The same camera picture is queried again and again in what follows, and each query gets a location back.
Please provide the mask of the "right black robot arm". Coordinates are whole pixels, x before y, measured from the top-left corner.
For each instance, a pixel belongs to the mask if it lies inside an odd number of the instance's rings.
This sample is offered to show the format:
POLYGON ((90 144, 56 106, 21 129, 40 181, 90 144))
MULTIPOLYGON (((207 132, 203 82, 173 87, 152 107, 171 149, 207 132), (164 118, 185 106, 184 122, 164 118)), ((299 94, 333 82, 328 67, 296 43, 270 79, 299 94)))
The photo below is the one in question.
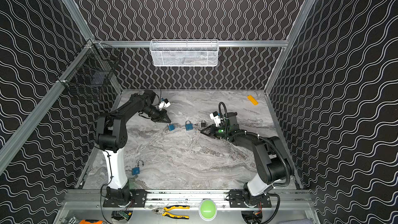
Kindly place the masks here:
POLYGON ((244 184, 242 195, 245 204, 255 206, 275 187, 287 187, 291 182, 292 167, 277 136, 263 137, 243 130, 237 122, 237 112, 228 112, 224 102, 218 111, 210 114, 215 122, 201 130, 207 137, 226 142, 251 151, 254 155, 256 175, 244 184))

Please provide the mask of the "blue padlock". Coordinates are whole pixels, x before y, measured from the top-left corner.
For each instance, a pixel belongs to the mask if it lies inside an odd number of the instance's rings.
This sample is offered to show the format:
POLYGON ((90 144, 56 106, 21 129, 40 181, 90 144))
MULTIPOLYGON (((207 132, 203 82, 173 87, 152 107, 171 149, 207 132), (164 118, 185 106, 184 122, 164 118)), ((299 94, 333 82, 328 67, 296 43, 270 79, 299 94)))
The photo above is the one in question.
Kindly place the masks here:
POLYGON ((198 127, 198 123, 192 123, 191 121, 187 120, 184 127, 186 131, 191 131, 198 127))
POLYGON ((168 123, 167 125, 168 125, 168 129, 169 129, 169 131, 173 131, 173 130, 175 130, 175 126, 174 126, 174 124, 173 124, 173 123, 168 123))
POLYGON ((132 169, 132 176, 133 176, 133 178, 137 178, 137 177, 138 177, 138 175, 139 175, 140 172, 141 172, 141 167, 140 167, 140 166, 143 167, 144 165, 145 165, 145 163, 144 163, 143 160, 139 160, 139 161, 137 162, 136 167, 134 167, 134 168, 132 169))

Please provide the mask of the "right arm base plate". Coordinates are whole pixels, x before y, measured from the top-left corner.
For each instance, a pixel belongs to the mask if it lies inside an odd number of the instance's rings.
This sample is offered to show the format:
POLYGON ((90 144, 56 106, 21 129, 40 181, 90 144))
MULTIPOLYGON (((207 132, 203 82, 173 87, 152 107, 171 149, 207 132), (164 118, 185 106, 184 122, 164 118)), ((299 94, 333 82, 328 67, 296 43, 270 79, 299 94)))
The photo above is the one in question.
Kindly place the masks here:
POLYGON ((229 202, 231 208, 238 207, 248 207, 255 208, 260 205, 263 208, 271 208, 271 200, 270 197, 261 194, 259 196, 252 196, 248 190, 240 189, 240 190, 230 190, 225 197, 225 200, 229 202))

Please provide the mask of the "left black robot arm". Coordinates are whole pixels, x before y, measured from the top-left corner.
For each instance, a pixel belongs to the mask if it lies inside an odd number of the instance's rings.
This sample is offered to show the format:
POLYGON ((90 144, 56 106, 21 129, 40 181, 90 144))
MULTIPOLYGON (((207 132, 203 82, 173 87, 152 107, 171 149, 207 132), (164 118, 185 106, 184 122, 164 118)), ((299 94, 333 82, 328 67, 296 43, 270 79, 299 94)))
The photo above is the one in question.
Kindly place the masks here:
POLYGON ((108 183, 105 198, 126 206, 131 202, 129 180, 125 172, 124 147, 128 140, 126 123, 136 114, 144 115, 155 123, 171 125, 167 110, 158 109, 153 103, 158 95, 152 90, 135 93, 128 101, 114 111, 99 116, 96 123, 96 147, 106 160, 108 183))

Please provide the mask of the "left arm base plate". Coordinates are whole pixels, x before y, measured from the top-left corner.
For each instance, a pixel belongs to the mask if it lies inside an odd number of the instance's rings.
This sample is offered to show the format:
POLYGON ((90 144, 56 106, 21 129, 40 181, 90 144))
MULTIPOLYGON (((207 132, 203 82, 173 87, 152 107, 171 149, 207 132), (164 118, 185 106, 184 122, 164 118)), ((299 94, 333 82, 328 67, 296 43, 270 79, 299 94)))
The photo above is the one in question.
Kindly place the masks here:
POLYGON ((128 207, 128 208, 136 208, 136 207, 145 207, 147 201, 148 191, 143 189, 135 189, 130 190, 130 200, 126 203, 119 203, 117 200, 106 199, 103 202, 103 207, 108 208, 116 208, 116 207, 128 207))

